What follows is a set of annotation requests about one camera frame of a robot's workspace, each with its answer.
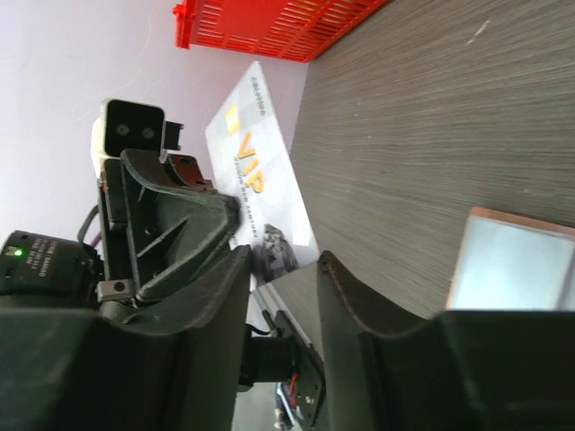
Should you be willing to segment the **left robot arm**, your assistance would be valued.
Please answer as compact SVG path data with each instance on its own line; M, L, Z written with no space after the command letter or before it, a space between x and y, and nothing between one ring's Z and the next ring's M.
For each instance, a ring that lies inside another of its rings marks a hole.
M128 149L102 166L97 206L102 250L84 241L13 232L1 250L3 307L95 308L157 303L193 283L228 251L236 198L202 177L194 158L161 162Z

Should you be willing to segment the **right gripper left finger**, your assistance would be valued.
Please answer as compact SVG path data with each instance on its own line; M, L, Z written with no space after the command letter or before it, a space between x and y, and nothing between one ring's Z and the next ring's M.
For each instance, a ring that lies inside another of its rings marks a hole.
M4 430L228 430L250 291L241 246L129 322L1 312Z

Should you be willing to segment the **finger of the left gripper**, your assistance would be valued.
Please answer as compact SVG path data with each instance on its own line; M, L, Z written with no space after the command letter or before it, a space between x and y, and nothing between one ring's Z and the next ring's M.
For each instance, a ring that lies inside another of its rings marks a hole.
M240 205L178 184L153 152L128 149L120 161L136 298L155 303L206 273L228 249Z

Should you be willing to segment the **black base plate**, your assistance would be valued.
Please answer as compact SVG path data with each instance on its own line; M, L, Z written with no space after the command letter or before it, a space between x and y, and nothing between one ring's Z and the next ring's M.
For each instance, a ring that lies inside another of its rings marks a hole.
M271 384L277 430L328 430L323 360L270 286L251 292L237 390Z

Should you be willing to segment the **white VIP credit card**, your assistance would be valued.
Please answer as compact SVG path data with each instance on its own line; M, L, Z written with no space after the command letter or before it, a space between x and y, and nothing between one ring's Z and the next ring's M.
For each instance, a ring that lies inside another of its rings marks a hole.
M205 138L218 191L240 204L229 245L251 247L253 286L317 261L317 241L259 62L227 96Z

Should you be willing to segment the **pink leather card holder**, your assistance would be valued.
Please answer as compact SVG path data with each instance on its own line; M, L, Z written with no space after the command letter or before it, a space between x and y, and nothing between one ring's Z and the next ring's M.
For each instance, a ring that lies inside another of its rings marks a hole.
M446 308L572 312L574 228L473 207Z

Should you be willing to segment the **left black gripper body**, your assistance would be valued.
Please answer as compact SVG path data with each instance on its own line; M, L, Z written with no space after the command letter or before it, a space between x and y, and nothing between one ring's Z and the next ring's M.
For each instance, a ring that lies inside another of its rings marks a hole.
M160 163L164 165L167 173L178 184L216 191L211 181L203 176L194 157L171 154L165 161L160 161ZM148 308L174 295L178 295L180 291L189 286L197 284L213 270L216 261L208 267L206 273L173 295L155 303L140 303L136 298L133 270L128 249L128 222L120 158L107 160L104 163L97 184L99 196L96 214L99 217L103 252L103 280L96 289L99 302L121 303L123 307L131 309Z

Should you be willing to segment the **red plastic shopping basket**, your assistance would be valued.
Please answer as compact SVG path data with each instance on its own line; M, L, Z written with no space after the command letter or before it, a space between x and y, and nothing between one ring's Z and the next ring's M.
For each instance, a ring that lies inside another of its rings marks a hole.
M172 9L175 45L219 48L307 63L386 0L196 0Z

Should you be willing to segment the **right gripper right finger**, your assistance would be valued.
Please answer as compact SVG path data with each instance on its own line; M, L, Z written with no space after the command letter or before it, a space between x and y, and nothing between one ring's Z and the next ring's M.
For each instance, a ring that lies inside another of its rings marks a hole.
M424 319L317 263L335 430L571 430L572 312L446 310Z

